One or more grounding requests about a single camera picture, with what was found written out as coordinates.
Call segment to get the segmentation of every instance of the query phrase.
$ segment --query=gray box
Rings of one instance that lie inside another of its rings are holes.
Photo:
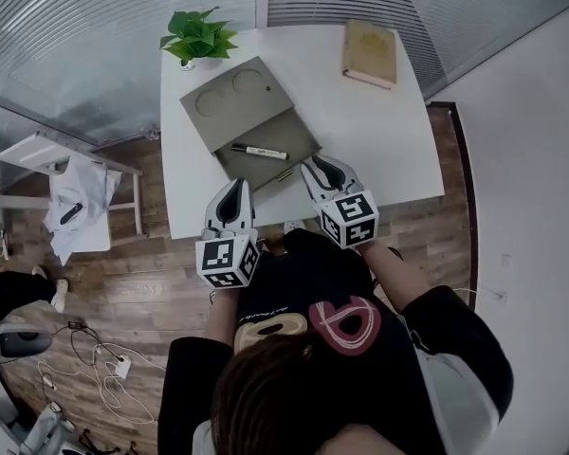
[[[259,57],[194,89],[181,104],[228,177],[244,177],[254,191],[321,148]],[[232,143],[286,152],[289,158],[233,152]]]

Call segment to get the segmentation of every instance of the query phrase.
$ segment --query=white chair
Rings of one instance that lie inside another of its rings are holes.
[[[112,246],[124,245],[137,241],[139,239],[147,238],[147,234],[143,233],[141,227],[141,205],[139,203],[139,178],[143,175],[143,172],[126,165],[122,165],[108,158],[91,154],[87,151],[80,150],[73,143],[66,141],[62,138],[56,138],[54,136],[48,137],[46,133],[36,132],[32,136],[28,136],[26,139],[15,143],[10,148],[3,152],[0,152],[0,160],[7,162],[11,165],[16,165],[18,167],[23,167],[31,171],[38,173],[44,173],[50,177],[60,174],[61,172],[56,170],[55,165],[61,162],[66,162],[73,155],[78,155],[93,162],[99,162],[105,164],[108,168],[108,173],[111,171],[119,171],[122,173],[130,173],[133,176],[133,202],[125,204],[116,204],[109,207],[109,210],[122,210],[122,209],[132,209],[135,213],[135,228],[137,234],[129,238],[122,238],[116,241],[112,241],[112,235],[110,233],[108,213],[103,214],[100,219],[92,226],[90,226],[85,232],[85,234],[80,238],[79,241],[74,245],[74,252],[87,252],[87,251],[107,251]],[[28,209],[27,203],[30,209],[39,209],[38,206],[39,199],[37,198],[19,198],[21,204],[15,204],[12,200],[9,200],[8,196],[1,196],[0,208],[3,209]]]

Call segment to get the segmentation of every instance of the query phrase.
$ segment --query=chair backrest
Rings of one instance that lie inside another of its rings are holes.
[[[58,172],[51,170],[49,166],[66,161],[75,153],[75,150],[36,132],[4,152],[0,152],[0,160],[31,171],[53,175]]]

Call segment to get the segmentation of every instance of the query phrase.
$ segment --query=white cube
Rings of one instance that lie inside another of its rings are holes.
[[[322,229],[340,247],[357,246],[375,239],[379,211],[370,191],[362,191],[317,203]]]
[[[248,286],[258,263],[259,249],[250,235],[196,242],[196,272],[215,289]]]

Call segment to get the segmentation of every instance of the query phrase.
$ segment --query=brown book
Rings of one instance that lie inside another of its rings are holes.
[[[343,45],[343,75],[391,89],[396,84],[396,36],[384,27],[349,20]]]

